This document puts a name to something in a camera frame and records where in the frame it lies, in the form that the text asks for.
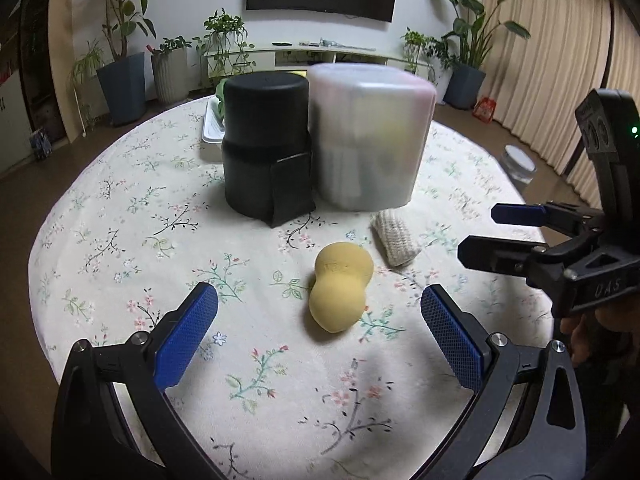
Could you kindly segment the person's hand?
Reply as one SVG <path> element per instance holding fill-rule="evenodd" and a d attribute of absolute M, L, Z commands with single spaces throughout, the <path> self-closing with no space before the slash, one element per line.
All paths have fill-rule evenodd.
<path fill-rule="evenodd" d="M 560 332 L 570 338 L 574 367 L 586 362 L 593 352 L 604 350 L 614 359 L 634 364 L 639 354 L 639 304 L 616 302 L 593 312 L 562 318 Z"/>

